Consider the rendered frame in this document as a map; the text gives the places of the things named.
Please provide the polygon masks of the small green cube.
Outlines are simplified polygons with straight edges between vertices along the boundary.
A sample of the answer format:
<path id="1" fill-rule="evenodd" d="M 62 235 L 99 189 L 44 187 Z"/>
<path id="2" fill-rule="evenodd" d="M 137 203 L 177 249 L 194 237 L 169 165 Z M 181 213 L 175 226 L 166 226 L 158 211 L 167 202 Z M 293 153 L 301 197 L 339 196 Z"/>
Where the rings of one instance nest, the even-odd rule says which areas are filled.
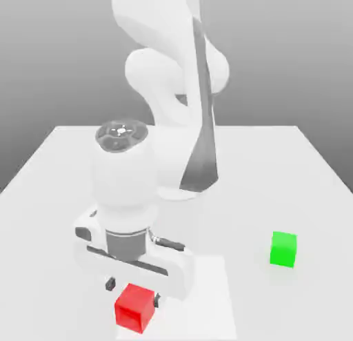
<path id="1" fill-rule="evenodd" d="M 293 268 L 296 261 L 297 236 L 291 233 L 274 231 L 272 234 L 270 263 Z"/>

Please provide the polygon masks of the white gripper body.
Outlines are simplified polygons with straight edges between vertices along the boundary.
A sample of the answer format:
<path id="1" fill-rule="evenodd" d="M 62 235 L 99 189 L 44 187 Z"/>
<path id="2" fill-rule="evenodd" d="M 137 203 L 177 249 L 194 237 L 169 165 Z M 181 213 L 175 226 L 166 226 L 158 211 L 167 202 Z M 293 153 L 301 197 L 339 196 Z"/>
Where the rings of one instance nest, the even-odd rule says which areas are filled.
<path id="1" fill-rule="evenodd" d="M 104 282 L 113 277 L 119 291 L 131 283 L 150 289 L 162 298 L 184 300 L 194 282 L 194 256 L 188 250 L 176 251 L 149 244 L 140 258 L 124 262 L 87 242 L 76 241 L 73 256 L 84 271 Z"/>

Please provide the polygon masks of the small red cube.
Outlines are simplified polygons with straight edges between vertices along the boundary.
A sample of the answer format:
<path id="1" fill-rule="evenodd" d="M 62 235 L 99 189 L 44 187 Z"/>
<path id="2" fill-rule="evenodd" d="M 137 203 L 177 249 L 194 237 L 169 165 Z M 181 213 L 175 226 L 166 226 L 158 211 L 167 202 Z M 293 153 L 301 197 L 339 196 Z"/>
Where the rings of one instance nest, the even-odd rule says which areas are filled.
<path id="1" fill-rule="evenodd" d="M 142 334 L 154 312 L 154 291 L 129 283 L 114 303 L 116 324 Z"/>

